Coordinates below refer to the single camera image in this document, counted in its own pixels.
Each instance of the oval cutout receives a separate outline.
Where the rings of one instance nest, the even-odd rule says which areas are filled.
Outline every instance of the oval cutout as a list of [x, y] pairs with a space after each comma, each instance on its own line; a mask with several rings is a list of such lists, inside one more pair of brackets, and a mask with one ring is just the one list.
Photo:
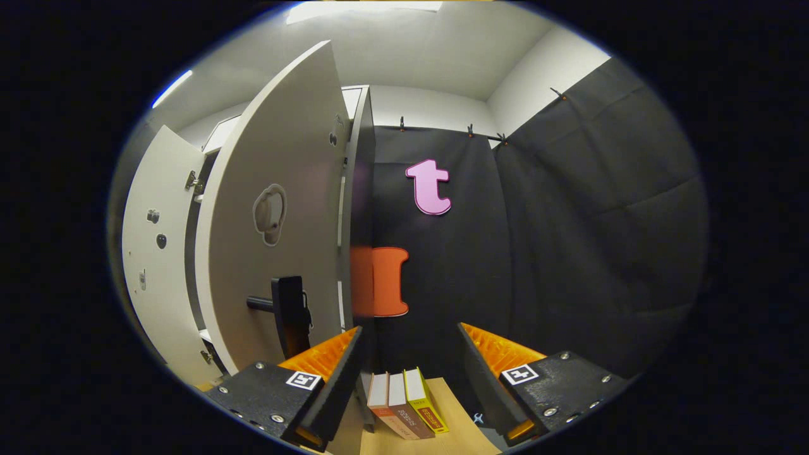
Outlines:
[[281, 239], [286, 219], [286, 191], [273, 183], [259, 194], [253, 203], [253, 226], [267, 246], [275, 246]]

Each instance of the book spine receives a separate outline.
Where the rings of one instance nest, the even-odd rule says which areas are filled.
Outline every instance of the book spine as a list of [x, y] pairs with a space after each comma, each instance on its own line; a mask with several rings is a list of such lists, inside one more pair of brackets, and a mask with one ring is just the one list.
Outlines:
[[438, 416], [438, 412], [435, 410], [435, 407], [433, 407], [433, 404], [430, 403], [430, 400], [426, 398], [413, 400], [410, 402], [410, 406], [416, 410], [421, 420], [423, 420], [424, 423], [427, 424], [427, 427], [433, 432], [446, 433], [450, 431], [444, 421], [441, 420], [441, 417]]
[[426, 423], [418, 416], [416, 410], [408, 403], [399, 406], [390, 406], [390, 409], [393, 411], [393, 414], [419, 438], [435, 438], [435, 433], [427, 427]]
[[396, 417], [389, 408], [375, 408], [371, 409], [380, 420], [385, 422], [396, 434], [405, 438], [406, 440], [420, 439], [415, 433], [411, 432], [398, 417]]

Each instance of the door hinge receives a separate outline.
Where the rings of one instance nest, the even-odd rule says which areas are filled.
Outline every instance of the door hinge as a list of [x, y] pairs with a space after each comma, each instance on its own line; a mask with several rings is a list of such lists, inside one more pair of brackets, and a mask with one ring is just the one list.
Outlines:
[[193, 170], [188, 173], [188, 178], [185, 180], [185, 189], [194, 187], [194, 195], [202, 194], [205, 191], [205, 182], [197, 178], [197, 173]]

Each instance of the ceiling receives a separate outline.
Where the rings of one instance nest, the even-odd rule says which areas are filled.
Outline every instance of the ceiling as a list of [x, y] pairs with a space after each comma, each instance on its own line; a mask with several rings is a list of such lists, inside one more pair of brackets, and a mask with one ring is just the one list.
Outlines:
[[343, 86], [397, 85], [486, 101], [552, 26], [510, 2], [444, 2], [438, 12], [346, 11], [290, 25], [286, 12], [274, 11], [203, 57], [149, 119], [178, 130], [247, 102], [322, 40], [332, 41]]

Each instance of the brown book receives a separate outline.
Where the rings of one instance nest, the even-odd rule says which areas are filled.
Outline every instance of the brown book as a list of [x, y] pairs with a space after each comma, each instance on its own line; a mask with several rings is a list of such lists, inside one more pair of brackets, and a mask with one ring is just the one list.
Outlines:
[[405, 375], [402, 373], [391, 374], [388, 379], [388, 408], [419, 439], [435, 438], [435, 433], [427, 427], [413, 407], [407, 403]]
[[386, 372], [371, 375], [371, 387], [368, 389], [368, 408], [399, 436], [407, 440], [420, 439], [388, 407], [388, 374]]

